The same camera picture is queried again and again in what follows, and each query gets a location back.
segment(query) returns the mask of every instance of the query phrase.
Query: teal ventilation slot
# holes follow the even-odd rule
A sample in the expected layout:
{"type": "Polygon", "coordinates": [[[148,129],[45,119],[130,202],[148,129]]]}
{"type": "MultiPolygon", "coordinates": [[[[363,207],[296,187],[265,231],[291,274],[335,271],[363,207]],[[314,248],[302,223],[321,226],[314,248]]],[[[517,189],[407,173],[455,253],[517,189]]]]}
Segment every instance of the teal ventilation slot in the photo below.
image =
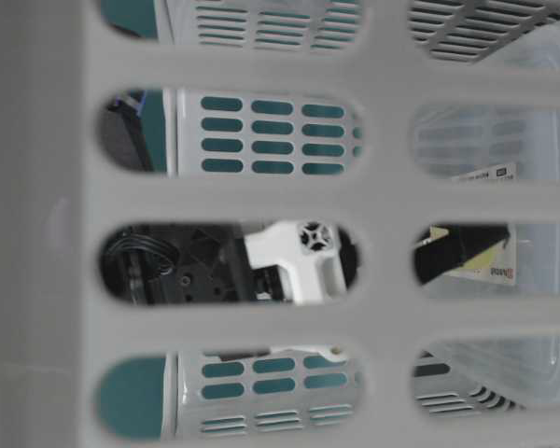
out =
{"type": "Polygon", "coordinates": [[[230,138],[205,138],[202,140],[202,148],[211,152],[241,152],[243,142],[230,138]]]}
{"type": "Polygon", "coordinates": [[[290,115],[294,107],[291,103],[257,100],[253,102],[251,109],[258,114],[290,115]]]}
{"type": "Polygon", "coordinates": [[[202,168],[209,173],[240,173],[243,171],[243,163],[226,159],[206,159],[202,168]]]}
{"type": "Polygon", "coordinates": [[[276,371],[292,371],[295,368],[295,361],[290,357],[277,359],[261,359],[253,363],[255,373],[273,373],[276,371]]]}
{"type": "Polygon", "coordinates": [[[243,123],[239,119],[203,119],[202,127],[212,132],[238,133],[243,129],[243,123]]]}
{"type": "Polygon", "coordinates": [[[245,387],[240,383],[228,383],[224,385],[206,385],[202,389],[204,399],[234,399],[241,397],[245,387]]]}
{"type": "Polygon", "coordinates": [[[261,175],[289,175],[294,167],[287,161],[256,161],[253,171],[261,175]]]}
{"type": "Polygon", "coordinates": [[[344,109],[336,105],[304,105],[302,114],[305,117],[341,119],[344,117],[344,109]]]}
{"type": "Polygon", "coordinates": [[[278,380],[262,380],[253,384],[253,391],[259,395],[277,394],[290,392],[295,389],[295,381],[292,378],[281,378],[278,380]]]}
{"type": "Polygon", "coordinates": [[[340,387],[346,385],[344,373],[327,373],[325,375],[314,375],[305,378],[304,386],[307,389],[321,389],[327,387],[340,387]]]}
{"type": "Polygon", "coordinates": [[[202,374],[205,378],[222,378],[226,376],[239,376],[245,371],[240,362],[218,362],[216,364],[205,364],[202,374]]]}
{"type": "Polygon", "coordinates": [[[308,137],[340,138],[344,136],[344,128],[329,124],[305,124],[302,133],[308,137]]]}
{"type": "Polygon", "coordinates": [[[328,369],[341,367],[345,364],[344,361],[333,362],[322,356],[306,357],[303,360],[303,365],[307,369],[328,369]]]}
{"type": "Polygon", "coordinates": [[[253,151],[258,154],[290,154],[293,151],[290,142],[258,141],[253,143],[253,151]]]}
{"type": "Polygon", "coordinates": [[[252,128],[254,133],[277,135],[289,135],[294,129],[291,123],[283,121],[255,121],[252,128]]]}
{"type": "Polygon", "coordinates": [[[302,171],[306,175],[339,175],[344,167],[336,163],[305,163],[302,171]]]}
{"type": "Polygon", "coordinates": [[[206,96],[202,99],[202,107],[205,110],[223,110],[238,112],[243,108],[243,102],[238,98],[222,98],[219,96],[206,96]]]}
{"type": "Polygon", "coordinates": [[[341,157],[344,154],[344,148],[340,145],[308,143],[302,147],[302,153],[305,156],[341,157]]]}

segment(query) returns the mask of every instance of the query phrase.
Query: teal surface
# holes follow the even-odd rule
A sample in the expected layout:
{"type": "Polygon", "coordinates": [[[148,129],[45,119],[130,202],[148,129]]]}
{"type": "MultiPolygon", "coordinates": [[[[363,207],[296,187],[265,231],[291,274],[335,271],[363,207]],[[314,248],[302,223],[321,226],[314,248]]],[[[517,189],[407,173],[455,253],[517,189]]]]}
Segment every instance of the teal surface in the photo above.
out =
{"type": "MultiPolygon", "coordinates": [[[[108,23],[134,31],[143,38],[158,38],[153,0],[102,0],[102,14],[108,23]]],[[[154,169],[165,172],[166,136],[161,91],[147,94],[141,121],[154,169]]]]}
{"type": "Polygon", "coordinates": [[[102,14],[108,23],[148,39],[158,38],[153,0],[102,0],[102,14]]]}
{"type": "Polygon", "coordinates": [[[160,438],[164,363],[163,357],[133,359],[104,378],[98,409],[110,431],[125,439],[160,438]]]}

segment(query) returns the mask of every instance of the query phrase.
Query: white vent grille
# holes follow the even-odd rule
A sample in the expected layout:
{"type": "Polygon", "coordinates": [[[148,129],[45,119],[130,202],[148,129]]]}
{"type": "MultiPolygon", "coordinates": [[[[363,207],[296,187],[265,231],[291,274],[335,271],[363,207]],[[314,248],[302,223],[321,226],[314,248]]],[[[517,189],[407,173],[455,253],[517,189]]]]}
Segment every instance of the white vent grille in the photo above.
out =
{"type": "Polygon", "coordinates": [[[312,53],[346,49],[363,20],[359,0],[193,0],[168,11],[176,43],[312,53]]]}
{"type": "Polygon", "coordinates": [[[176,434],[183,439],[334,426],[360,400],[360,365],[352,358],[292,349],[226,360],[181,354],[178,368],[192,391],[179,410],[176,434]]]}
{"type": "Polygon", "coordinates": [[[420,358],[415,365],[413,390],[423,410],[439,417],[462,417],[524,408],[454,371],[429,354],[420,358]]]}
{"type": "Polygon", "coordinates": [[[360,119],[336,101],[192,90],[177,101],[179,175],[338,175],[361,153],[360,119]]]}
{"type": "Polygon", "coordinates": [[[533,31],[560,21],[560,5],[537,0],[414,0],[413,38],[433,58],[476,63],[533,31]]]}

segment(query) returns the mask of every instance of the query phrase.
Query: black plastic part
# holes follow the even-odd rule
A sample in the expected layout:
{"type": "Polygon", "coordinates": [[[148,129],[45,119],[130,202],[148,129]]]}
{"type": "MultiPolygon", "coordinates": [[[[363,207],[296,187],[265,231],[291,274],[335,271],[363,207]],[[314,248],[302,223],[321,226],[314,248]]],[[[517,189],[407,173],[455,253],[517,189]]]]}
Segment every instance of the black plastic part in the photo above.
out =
{"type": "Polygon", "coordinates": [[[251,357],[266,357],[270,354],[270,350],[268,349],[262,349],[262,350],[257,350],[254,352],[243,352],[243,353],[218,353],[216,354],[216,356],[218,356],[220,358],[220,361],[222,362],[227,362],[227,361],[236,361],[239,359],[248,359],[251,357]]]}
{"type": "Polygon", "coordinates": [[[463,266],[470,259],[511,237],[506,224],[440,224],[437,227],[447,229],[448,235],[414,250],[414,270],[421,285],[463,266]]]}
{"type": "Polygon", "coordinates": [[[119,165],[132,171],[154,171],[141,119],[122,101],[113,101],[103,111],[100,134],[105,152],[119,165]]]}
{"type": "Polygon", "coordinates": [[[136,226],[115,235],[106,249],[129,231],[173,246],[180,257],[175,268],[163,274],[161,257],[152,253],[132,250],[113,257],[106,251],[102,274],[115,296],[144,304],[257,300],[245,241],[233,226],[136,226]]]}
{"type": "Polygon", "coordinates": [[[284,301],[285,292],[280,281],[278,266],[257,269],[253,272],[255,277],[255,291],[258,294],[268,294],[272,301],[284,301]]]}
{"type": "Polygon", "coordinates": [[[439,362],[437,364],[426,364],[425,366],[415,367],[413,377],[421,378],[424,376],[445,375],[448,372],[450,372],[450,366],[439,362]]]}
{"type": "Polygon", "coordinates": [[[344,281],[346,283],[346,288],[350,288],[357,280],[357,273],[361,260],[359,258],[357,246],[352,243],[348,233],[339,229],[339,236],[339,256],[343,266],[344,281]]]}

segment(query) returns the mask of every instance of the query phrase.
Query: white plastic part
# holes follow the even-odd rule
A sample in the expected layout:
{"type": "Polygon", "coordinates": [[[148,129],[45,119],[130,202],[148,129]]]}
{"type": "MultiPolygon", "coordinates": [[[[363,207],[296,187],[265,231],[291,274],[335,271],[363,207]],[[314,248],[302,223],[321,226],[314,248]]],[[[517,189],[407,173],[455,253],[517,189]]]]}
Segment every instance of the white plastic part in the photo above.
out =
{"type": "Polygon", "coordinates": [[[357,37],[362,6],[339,0],[165,0],[177,45],[328,52],[357,37]]]}
{"type": "Polygon", "coordinates": [[[280,221],[245,238],[253,269],[279,266],[292,301],[320,304],[346,291],[338,229],[314,221],[280,221]]]}
{"type": "MultiPolygon", "coordinates": [[[[544,26],[494,53],[478,65],[560,69],[560,22],[544,26]]],[[[454,170],[495,163],[518,162],[524,180],[560,182],[560,110],[531,107],[434,107],[415,127],[415,157],[420,164],[454,170]],[[464,159],[425,159],[420,136],[431,129],[483,126],[468,145],[483,153],[464,159]]],[[[489,294],[560,294],[560,224],[517,225],[518,276],[516,287],[443,276],[427,285],[435,299],[475,298],[489,294]]],[[[472,343],[436,343],[428,350],[469,378],[526,407],[560,403],[560,335],[519,339],[489,339],[472,343]]]]}
{"type": "Polygon", "coordinates": [[[325,357],[329,347],[293,346],[272,350],[268,356],[245,357],[227,361],[241,364],[241,373],[229,376],[205,376],[208,365],[223,367],[219,357],[184,350],[167,358],[171,371],[177,372],[175,438],[225,437],[285,430],[313,430],[316,427],[345,422],[356,410],[362,390],[361,364],[356,358],[330,359],[333,365],[308,367],[308,358],[325,357]],[[292,361],[289,370],[260,371],[258,364],[276,360],[292,361]],[[341,385],[307,386],[308,379],[341,376],[341,385]],[[260,382],[292,381],[290,390],[273,393],[257,390],[260,382]],[[243,392],[232,398],[205,398],[203,389],[216,385],[241,385],[243,392]]]}

